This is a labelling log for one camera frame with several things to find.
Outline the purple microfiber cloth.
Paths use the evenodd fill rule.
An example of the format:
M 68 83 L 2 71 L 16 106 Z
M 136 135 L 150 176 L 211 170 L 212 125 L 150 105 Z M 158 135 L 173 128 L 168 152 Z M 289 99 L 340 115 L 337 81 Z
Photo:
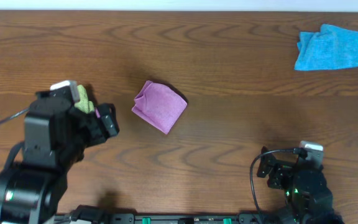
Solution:
M 164 134 L 168 134 L 187 107 L 170 87 L 147 80 L 134 98 L 132 112 Z

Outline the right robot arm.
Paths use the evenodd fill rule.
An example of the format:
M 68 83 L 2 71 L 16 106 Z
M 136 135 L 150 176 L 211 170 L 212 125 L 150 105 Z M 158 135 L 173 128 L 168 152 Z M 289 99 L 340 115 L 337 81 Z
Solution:
M 323 174 L 323 147 L 302 141 L 298 147 L 269 151 L 265 146 L 252 161 L 260 162 L 257 177 L 268 177 L 267 185 L 283 190 L 286 205 L 264 215 L 257 203 L 253 177 L 250 186 L 260 223 L 343 224 L 333 209 L 333 194 Z

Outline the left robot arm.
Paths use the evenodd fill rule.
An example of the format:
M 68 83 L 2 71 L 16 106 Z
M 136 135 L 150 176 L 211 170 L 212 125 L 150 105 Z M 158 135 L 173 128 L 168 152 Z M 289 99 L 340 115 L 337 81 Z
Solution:
M 87 147 L 117 136 L 115 107 L 75 107 L 68 87 L 40 91 L 24 119 L 24 141 L 0 172 L 0 223 L 45 223 L 67 190 L 67 173 Z

